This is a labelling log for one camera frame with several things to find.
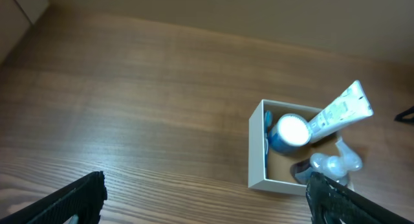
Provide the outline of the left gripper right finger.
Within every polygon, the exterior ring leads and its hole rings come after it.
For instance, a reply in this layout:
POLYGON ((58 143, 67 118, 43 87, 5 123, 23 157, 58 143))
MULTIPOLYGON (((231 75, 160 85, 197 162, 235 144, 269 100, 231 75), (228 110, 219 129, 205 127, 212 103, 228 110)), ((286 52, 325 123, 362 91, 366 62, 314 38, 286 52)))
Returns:
POLYGON ((305 197, 312 224, 413 224, 318 172, 311 174, 305 197))

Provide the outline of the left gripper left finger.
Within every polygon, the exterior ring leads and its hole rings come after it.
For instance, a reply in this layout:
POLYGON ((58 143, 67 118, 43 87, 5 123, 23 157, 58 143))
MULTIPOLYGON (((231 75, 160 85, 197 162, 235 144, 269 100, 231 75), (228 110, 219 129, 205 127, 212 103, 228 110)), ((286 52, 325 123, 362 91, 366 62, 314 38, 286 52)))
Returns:
POLYGON ((105 175, 95 171, 1 219, 1 224, 55 224, 68 219, 73 223, 98 224, 105 200, 105 175))

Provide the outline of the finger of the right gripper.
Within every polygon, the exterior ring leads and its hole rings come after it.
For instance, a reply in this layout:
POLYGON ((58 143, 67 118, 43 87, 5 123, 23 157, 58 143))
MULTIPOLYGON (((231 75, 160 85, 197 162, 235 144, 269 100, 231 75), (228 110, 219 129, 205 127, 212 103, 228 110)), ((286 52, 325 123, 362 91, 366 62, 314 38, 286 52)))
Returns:
POLYGON ((401 123, 414 123, 413 117, 409 118, 409 116, 413 114, 414 114, 414 107, 412 106, 411 108, 397 114, 394 118, 394 121, 401 122, 401 123))

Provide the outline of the clear spray bottle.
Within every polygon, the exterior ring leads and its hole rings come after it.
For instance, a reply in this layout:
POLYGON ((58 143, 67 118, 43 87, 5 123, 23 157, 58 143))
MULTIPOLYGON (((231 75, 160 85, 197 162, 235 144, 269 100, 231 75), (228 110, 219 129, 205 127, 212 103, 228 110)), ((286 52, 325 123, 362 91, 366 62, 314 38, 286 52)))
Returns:
POLYGON ((299 184, 307 184, 312 172, 318 172, 324 176, 347 186, 349 183, 349 172, 355 172, 363 167, 360 156, 350 149, 340 137, 336 142, 336 148, 340 155, 327 155, 324 153, 313 153, 310 158, 293 164, 290 173, 299 184))

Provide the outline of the white cream tube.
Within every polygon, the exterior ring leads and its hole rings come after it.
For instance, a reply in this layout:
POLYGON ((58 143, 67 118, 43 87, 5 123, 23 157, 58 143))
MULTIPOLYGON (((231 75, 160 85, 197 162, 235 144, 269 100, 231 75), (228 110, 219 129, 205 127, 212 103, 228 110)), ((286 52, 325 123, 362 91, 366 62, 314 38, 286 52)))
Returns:
POLYGON ((360 81, 355 80, 340 96, 309 121, 312 130, 310 143, 318 142, 373 114, 360 81))

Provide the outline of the cotton swab jar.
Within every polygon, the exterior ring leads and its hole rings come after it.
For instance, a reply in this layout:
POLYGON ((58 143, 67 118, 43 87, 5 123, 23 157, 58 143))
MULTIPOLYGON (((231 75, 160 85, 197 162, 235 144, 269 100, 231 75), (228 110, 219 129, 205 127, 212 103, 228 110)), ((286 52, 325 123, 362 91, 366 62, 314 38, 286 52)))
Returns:
POLYGON ((302 116, 288 113, 270 130, 268 144, 270 149, 287 155, 308 144, 311 137, 308 122, 302 116))

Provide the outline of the blue white toothbrush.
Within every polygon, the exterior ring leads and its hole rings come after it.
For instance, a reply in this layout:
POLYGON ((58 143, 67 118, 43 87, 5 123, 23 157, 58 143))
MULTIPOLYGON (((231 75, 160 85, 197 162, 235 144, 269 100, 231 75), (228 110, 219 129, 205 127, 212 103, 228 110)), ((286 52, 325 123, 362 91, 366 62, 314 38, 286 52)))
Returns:
POLYGON ((265 139, 265 157, 268 155, 268 128, 272 125, 273 115, 270 111, 264 112, 264 139, 265 139))

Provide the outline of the white cardboard box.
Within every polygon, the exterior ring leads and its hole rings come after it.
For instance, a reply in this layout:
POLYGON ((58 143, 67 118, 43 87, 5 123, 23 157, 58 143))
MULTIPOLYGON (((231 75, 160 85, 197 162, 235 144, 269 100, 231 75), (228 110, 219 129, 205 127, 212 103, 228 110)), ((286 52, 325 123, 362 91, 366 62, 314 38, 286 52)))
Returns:
POLYGON ((288 155, 273 150, 265 153, 265 111, 273 114, 273 122, 276 123, 287 113, 294 113, 310 120, 321 109, 263 99, 249 119, 248 187, 267 192, 304 196, 306 186, 294 180, 290 167, 308 159, 314 153, 339 155, 336 143, 342 140, 342 136, 340 132, 333 133, 315 144, 308 144, 288 155))

